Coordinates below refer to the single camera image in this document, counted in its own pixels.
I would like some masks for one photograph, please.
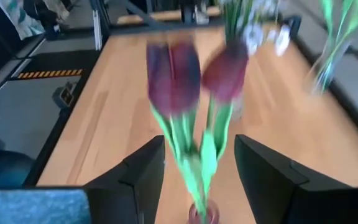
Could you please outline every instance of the flower bouquet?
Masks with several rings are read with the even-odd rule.
[[[334,68],[342,59],[351,44],[351,36],[358,28],[358,0],[343,0],[339,21],[333,17],[333,0],[320,0],[321,9],[326,21],[328,38],[323,53],[312,66],[310,74],[316,75],[312,93],[322,93],[327,89],[334,76]]]
[[[282,54],[289,44],[287,27],[279,33],[271,30],[268,35],[262,30],[265,18],[277,13],[278,2],[220,2],[226,43],[202,76],[192,41],[147,45],[148,94],[152,112],[194,200],[189,224],[219,221],[218,208],[208,200],[208,192],[226,148],[227,131],[236,102],[243,104],[242,86],[249,55],[267,39],[277,43],[275,50],[278,54]],[[201,85],[210,97],[206,127],[198,146],[193,132]]]

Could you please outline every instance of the wooden table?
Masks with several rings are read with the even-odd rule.
[[[60,136],[39,185],[82,185],[162,134],[147,98],[148,39],[194,35],[201,67],[223,43],[221,28],[110,37]],[[244,83],[245,111],[229,127],[229,143],[211,186],[221,223],[254,223],[234,160],[235,134],[246,134],[337,180],[358,186],[358,130],[330,93],[305,88],[310,65],[291,44],[284,56],[266,44],[254,55]],[[208,95],[202,90],[196,122],[200,140]],[[192,203],[167,148],[157,224],[183,224]]]

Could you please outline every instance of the glass vase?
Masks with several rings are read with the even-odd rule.
[[[189,210],[188,224],[219,224],[218,206],[212,200],[208,200],[207,222],[202,223],[201,217],[198,215],[196,205],[192,204]]]
[[[244,93],[239,94],[232,101],[233,104],[233,112],[231,115],[232,121],[240,120],[242,114],[244,113]]]
[[[343,58],[350,44],[350,40],[340,42],[335,42],[333,39],[327,40],[323,53],[317,58],[308,75],[308,80],[312,80],[312,94],[322,94],[327,90],[334,79],[336,65]]]

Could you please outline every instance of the tulip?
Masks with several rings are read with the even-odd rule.
[[[147,44],[149,99],[164,117],[193,109],[200,97],[201,70],[191,42]]]
[[[248,64],[247,47],[243,42],[228,42],[210,61],[201,84],[221,103],[229,103],[241,91]]]

